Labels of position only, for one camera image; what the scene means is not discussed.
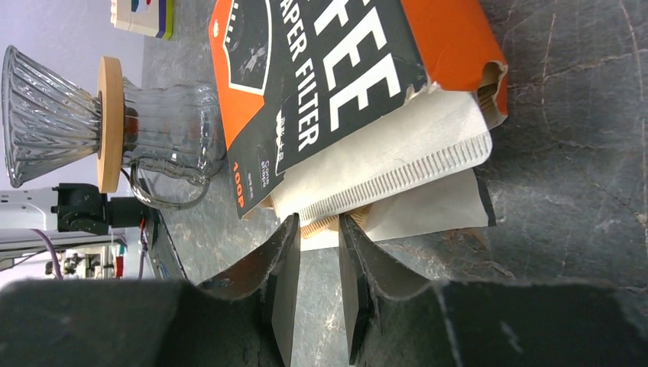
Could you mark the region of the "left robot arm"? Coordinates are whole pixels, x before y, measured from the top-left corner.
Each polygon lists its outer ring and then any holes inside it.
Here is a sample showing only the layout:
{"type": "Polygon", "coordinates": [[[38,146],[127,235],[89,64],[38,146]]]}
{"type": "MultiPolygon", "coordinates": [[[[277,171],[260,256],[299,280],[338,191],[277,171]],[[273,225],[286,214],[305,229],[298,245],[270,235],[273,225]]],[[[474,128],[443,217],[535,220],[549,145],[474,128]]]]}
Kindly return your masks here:
{"type": "Polygon", "coordinates": [[[87,183],[1,192],[2,229],[87,232],[106,235],[110,229],[144,227],[156,231],[155,209],[132,196],[110,198],[87,183]]]}

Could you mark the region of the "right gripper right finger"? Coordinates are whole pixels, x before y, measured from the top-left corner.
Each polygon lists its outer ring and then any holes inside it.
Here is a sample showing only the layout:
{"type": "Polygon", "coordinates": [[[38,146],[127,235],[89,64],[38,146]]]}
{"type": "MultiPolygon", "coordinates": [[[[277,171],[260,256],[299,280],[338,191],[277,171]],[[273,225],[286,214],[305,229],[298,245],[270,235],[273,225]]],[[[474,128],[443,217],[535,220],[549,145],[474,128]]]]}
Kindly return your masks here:
{"type": "Polygon", "coordinates": [[[354,366],[645,366],[647,295],[591,281],[432,281],[339,217],[354,366]]]}

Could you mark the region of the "white paper coffee filter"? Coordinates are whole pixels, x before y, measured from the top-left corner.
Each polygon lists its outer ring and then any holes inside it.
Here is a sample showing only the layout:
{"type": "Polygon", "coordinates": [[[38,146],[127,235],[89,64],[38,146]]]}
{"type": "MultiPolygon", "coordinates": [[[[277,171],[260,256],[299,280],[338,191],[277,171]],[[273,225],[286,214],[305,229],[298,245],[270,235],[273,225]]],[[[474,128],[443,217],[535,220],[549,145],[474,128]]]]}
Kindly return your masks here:
{"type": "Polygon", "coordinates": [[[491,135],[475,93],[421,93],[287,170],[270,194],[280,219],[309,225],[484,163],[491,135]]]}

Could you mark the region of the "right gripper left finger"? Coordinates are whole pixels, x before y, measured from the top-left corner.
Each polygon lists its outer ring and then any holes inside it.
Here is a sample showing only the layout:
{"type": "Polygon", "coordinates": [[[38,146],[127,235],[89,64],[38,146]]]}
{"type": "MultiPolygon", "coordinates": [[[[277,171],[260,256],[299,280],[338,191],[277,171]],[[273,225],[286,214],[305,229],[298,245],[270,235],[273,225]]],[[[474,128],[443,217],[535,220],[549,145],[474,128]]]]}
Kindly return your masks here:
{"type": "Polygon", "coordinates": [[[200,284],[18,281],[1,292],[3,366],[289,366],[300,219],[200,284]]]}

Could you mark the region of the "glass cone dripper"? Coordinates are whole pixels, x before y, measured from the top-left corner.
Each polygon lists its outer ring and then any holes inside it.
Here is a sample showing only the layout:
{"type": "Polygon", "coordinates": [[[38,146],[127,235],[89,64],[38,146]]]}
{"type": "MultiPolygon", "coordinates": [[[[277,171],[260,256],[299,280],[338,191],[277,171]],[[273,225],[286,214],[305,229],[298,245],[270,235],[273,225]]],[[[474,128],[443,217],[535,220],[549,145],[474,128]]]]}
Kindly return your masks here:
{"type": "Polygon", "coordinates": [[[7,47],[2,65],[5,165],[19,188],[99,151],[99,98],[7,47]]]}

